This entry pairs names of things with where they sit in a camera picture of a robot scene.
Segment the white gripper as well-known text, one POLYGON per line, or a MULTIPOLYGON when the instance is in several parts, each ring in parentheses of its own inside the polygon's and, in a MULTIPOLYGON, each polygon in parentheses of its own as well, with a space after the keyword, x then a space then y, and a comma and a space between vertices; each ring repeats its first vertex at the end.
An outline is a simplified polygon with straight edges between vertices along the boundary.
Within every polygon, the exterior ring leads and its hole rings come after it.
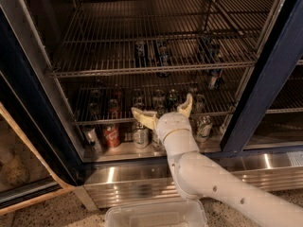
POLYGON ((166 138, 177 131, 191 131, 188 117, 192 110, 193 97, 187 94, 187 99, 183 104, 177 107, 178 113, 165 113, 159 120, 156 112, 142 111, 136 107, 132 107, 134 119, 140 122, 150 130, 156 130, 162 143, 166 138))

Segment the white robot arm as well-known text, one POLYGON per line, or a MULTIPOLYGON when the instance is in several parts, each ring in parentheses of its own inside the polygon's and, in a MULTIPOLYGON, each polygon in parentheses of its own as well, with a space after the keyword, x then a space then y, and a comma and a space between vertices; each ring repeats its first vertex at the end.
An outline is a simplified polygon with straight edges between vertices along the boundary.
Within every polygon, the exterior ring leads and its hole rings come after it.
POLYGON ((189 200, 221 201, 261 227, 302 227, 303 208, 246 183, 200 153, 189 116, 192 95, 172 113, 132 108, 134 119, 155 131, 166 149, 178 194, 189 200))

